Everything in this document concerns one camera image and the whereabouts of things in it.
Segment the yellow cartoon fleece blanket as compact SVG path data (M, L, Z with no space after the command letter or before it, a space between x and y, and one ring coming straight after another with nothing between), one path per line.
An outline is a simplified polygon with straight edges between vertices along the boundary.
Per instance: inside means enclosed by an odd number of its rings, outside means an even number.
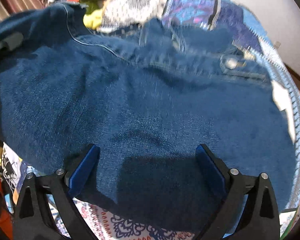
M96 30L102 24L103 14L104 14L103 9L94 10L89 15L85 14L83 17L84 25L89 29Z

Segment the wall power socket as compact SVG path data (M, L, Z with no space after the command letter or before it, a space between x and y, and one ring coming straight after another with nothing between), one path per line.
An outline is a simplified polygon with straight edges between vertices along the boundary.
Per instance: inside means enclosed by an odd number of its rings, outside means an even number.
M280 46L281 46L281 43L279 41L276 41L275 44L274 44L274 47L279 48Z

